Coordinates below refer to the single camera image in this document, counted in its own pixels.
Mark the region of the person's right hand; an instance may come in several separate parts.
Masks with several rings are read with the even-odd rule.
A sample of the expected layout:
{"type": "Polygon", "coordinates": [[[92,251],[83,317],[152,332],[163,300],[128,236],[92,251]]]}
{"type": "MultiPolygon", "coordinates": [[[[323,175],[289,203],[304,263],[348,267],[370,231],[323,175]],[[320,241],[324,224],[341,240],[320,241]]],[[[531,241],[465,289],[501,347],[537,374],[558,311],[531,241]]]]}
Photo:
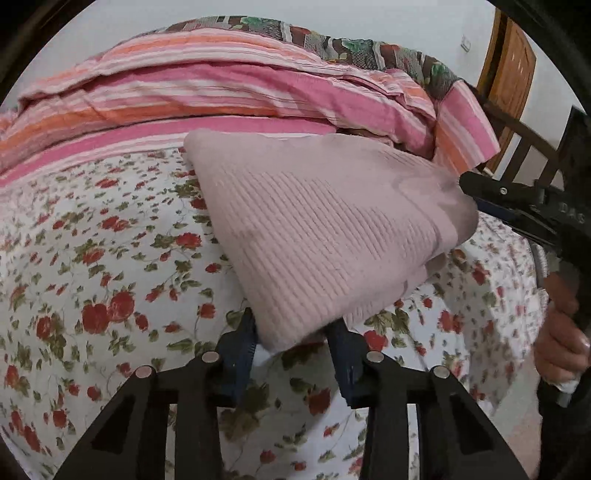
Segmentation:
{"type": "Polygon", "coordinates": [[[542,380],[573,394],[590,367],[590,339],[575,324],[576,292],[557,272],[544,280],[550,303],[534,344],[534,363],[542,380]]]}

